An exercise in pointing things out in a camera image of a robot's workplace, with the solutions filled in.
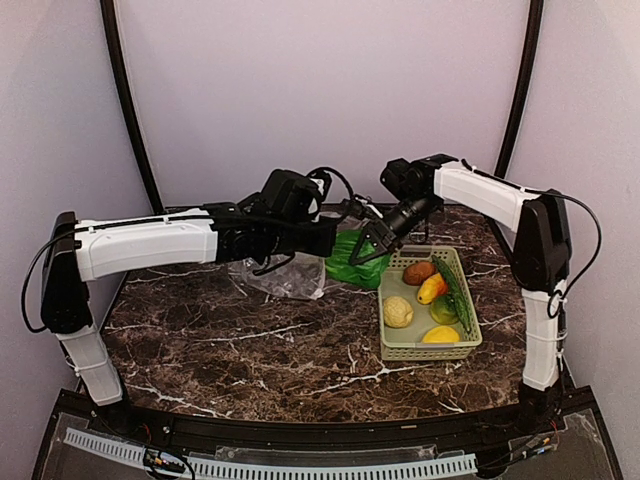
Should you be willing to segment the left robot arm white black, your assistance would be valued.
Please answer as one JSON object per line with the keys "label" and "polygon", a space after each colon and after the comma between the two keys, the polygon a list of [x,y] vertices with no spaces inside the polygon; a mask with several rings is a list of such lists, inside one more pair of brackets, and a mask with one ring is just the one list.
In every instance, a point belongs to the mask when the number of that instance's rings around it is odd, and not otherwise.
{"label": "left robot arm white black", "polygon": [[251,259],[267,275],[296,254],[331,254],[336,222],[320,210],[331,173],[276,169],[262,190],[238,204],[201,207],[126,220],[79,221],[58,216],[44,248],[41,320],[69,354],[101,417],[120,436],[141,427],[123,381],[95,326],[87,284],[112,274],[173,264],[226,264]]}

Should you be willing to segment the beige wrinkled round food toy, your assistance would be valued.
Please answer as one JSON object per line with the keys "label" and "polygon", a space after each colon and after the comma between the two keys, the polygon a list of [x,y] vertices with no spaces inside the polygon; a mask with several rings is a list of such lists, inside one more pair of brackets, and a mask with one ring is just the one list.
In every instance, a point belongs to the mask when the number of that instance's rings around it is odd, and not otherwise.
{"label": "beige wrinkled round food toy", "polygon": [[401,296],[390,296],[383,301],[383,320],[387,327],[400,329],[411,325],[414,310]]}

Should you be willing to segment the green cucumber toy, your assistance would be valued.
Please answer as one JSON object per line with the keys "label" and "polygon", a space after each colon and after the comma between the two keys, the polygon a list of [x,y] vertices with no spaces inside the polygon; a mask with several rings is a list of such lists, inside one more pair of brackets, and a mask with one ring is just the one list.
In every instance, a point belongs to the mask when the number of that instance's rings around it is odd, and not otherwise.
{"label": "green cucumber toy", "polygon": [[438,269],[438,272],[444,279],[444,282],[449,287],[449,295],[452,297],[455,312],[466,334],[472,332],[472,312],[471,304],[469,303],[466,294],[457,280],[453,270],[447,265],[447,263],[439,256],[432,256],[432,263]]}

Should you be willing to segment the brown potato toy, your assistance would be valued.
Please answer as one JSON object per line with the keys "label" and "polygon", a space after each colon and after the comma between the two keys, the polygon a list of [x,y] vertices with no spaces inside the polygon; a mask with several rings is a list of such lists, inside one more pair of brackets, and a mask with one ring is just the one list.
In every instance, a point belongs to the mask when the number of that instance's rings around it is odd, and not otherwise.
{"label": "brown potato toy", "polygon": [[404,269],[402,280],[407,285],[420,286],[437,272],[437,267],[429,261],[415,262]]}

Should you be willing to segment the orange yellow pepper toy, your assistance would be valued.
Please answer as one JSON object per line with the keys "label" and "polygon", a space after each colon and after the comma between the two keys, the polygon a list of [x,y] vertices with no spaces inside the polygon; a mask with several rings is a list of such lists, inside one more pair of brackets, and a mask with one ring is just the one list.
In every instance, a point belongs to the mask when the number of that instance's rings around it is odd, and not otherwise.
{"label": "orange yellow pepper toy", "polygon": [[441,273],[428,277],[419,287],[417,301],[422,305],[432,303],[439,296],[447,294],[449,287]]}

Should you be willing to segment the clear dotted zip top bag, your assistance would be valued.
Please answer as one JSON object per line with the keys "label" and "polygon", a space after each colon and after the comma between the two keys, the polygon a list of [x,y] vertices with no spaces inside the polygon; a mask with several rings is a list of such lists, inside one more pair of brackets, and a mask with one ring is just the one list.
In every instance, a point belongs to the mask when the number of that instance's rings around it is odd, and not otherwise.
{"label": "clear dotted zip top bag", "polygon": [[296,300],[318,300],[324,295],[325,262],[322,257],[297,253],[286,265],[256,276],[263,265],[245,259],[227,265],[230,278],[274,297]]}

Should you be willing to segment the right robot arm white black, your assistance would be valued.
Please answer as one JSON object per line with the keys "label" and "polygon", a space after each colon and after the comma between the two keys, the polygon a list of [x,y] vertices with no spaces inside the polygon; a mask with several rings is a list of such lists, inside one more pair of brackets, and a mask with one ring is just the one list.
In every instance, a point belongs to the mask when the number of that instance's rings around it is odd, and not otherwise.
{"label": "right robot arm white black", "polygon": [[392,160],[380,181],[398,203],[365,225],[349,258],[352,265],[397,250],[401,240],[446,201],[514,233],[507,258],[525,304],[526,359],[510,424],[521,434],[548,424],[563,396],[564,300],[572,253],[561,194],[511,184],[446,154]]}

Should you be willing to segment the pale green plastic basket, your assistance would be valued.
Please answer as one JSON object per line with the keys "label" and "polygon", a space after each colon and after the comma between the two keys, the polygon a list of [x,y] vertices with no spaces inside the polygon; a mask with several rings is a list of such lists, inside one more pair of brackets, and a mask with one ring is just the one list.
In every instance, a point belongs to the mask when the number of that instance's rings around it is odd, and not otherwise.
{"label": "pale green plastic basket", "polygon": [[[419,261],[440,258],[451,270],[461,289],[469,313],[469,326],[457,322],[451,326],[460,336],[455,343],[425,343],[424,336],[439,324],[432,318],[430,307],[417,301],[418,288],[406,284],[404,270]],[[412,322],[393,328],[384,321],[384,301],[401,297],[413,310]],[[379,330],[381,356],[388,361],[435,361],[464,359],[483,342],[475,305],[465,278],[458,252],[452,246],[409,245],[391,256],[388,268],[378,287]]]}

